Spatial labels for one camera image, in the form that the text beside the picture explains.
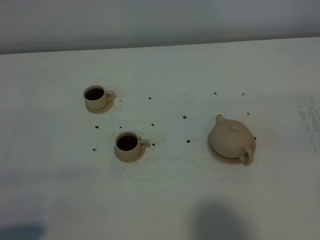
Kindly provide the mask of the beige near cup saucer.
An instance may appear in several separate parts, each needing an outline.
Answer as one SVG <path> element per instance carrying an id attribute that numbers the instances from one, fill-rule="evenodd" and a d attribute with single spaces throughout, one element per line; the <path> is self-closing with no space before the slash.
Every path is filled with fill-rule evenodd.
<path id="1" fill-rule="evenodd" d="M 125 151 L 121 150 L 117 146 L 114 147 L 113 151 L 115 157 L 123 163 L 134 163 L 140 160 L 146 152 L 145 149 L 141 149 L 139 147 Z"/>

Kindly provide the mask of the beige far teacup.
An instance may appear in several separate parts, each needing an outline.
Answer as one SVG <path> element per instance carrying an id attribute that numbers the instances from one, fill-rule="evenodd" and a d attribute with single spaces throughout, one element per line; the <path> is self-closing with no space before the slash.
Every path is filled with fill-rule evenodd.
<path id="1" fill-rule="evenodd" d="M 92 85 L 83 92 L 85 105 L 90 109 L 99 110 L 105 107 L 110 100 L 116 98 L 116 94 L 112 90 L 106 90 L 100 85 Z"/>

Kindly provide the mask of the beige teapot saucer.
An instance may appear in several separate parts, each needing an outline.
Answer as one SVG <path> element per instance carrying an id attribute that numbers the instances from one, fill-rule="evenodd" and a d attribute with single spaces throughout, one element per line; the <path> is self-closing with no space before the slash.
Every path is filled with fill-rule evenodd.
<path id="1" fill-rule="evenodd" d="M 211 145 L 210 136 L 207 137 L 207 147 L 211 155 L 217 159 L 219 162 L 227 164 L 227 165 L 244 165 L 250 166 L 254 160 L 249 161 L 249 153 L 246 152 L 244 155 L 236 158 L 227 158 L 222 155 L 219 155 Z"/>

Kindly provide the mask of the beige ceramic teapot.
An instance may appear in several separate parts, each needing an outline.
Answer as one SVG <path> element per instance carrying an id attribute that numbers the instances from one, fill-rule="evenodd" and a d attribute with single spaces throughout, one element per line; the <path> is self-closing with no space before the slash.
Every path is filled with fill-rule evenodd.
<path id="1" fill-rule="evenodd" d="M 256 140 L 243 123 L 219 114 L 215 117 L 215 126 L 208 136 L 213 149 L 219 155 L 225 158 L 240 158 L 248 153 L 249 162 L 254 160 Z"/>

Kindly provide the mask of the beige far cup saucer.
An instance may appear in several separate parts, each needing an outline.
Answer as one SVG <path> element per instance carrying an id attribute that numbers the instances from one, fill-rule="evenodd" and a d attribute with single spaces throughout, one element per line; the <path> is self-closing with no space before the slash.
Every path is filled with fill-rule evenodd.
<path id="1" fill-rule="evenodd" d="M 113 107 L 113 105 L 114 105 L 114 100 L 112 99 L 112 100 L 109 100 L 108 103 L 106 104 L 106 106 L 101 109 L 94 110 L 94 109 L 89 108 L 87 105 L 85 105 L 85 108 L 89 113 L 103 114 L 103 113 L 108 112 Z"/>

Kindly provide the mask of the beige near teacup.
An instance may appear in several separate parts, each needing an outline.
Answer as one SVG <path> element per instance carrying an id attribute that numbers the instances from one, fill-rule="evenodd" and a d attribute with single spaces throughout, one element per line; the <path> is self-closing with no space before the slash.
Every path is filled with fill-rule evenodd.
<path id="1" fill-rule="evenodd" d="M 129 151 L 134 148 L 147 149 L 150 147 L 150 142 L 140 138 L 137 134 L 131 131 L 120 133 L 115 139 L 115 146 L 123 151 Z"/>

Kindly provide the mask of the beige cup saucer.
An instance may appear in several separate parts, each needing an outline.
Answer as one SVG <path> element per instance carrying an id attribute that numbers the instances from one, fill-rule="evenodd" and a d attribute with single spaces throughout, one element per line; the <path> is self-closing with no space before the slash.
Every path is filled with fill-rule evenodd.
<path id="1" fill-rule="evenodd" d="M 121 150 L 117 146 L 114 147 L 113 151 L 115 157 L 123 163 L 134 163 L 140 160 L 146 152 L 145 149 L 141 149 L 139 147 L 125 151 Z"/>
<path id="2" fill-rule="evenodd" d="M 108 112 L 113 107 L 113 105 L 114 105 L 114 100 L 112 99 L 112 100 L 109 100 L 108 103 L 106 104 L 106 106 L 101 109 L 94 110 L 94 109 L 89 108 L 87 105 L 85 105 L 85 108 L 89 113 L 103 114 L 103 113 Z"/>

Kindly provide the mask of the beige teacup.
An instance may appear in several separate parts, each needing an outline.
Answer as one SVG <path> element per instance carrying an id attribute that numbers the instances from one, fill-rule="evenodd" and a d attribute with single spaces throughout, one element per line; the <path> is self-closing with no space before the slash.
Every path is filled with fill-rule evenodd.
<path id="1" fill-rule="evenodd" d="M 106 90 L 100 85 L 92 85 L 83 92 L 85 105 L 90 109 L 99 110 L 105 107 L 110 100 L 116 98 L 116 94 L 112 90 Z"/>
<path id="2" fill-rule="evenodd" d="M 150 142 L 140 138 L 137 134 L 131 131 L 120 133 L 115 139 L 115 146 L 123 151 L 129 151 L 134 148 L 147 149 L 150 147 Z"/>

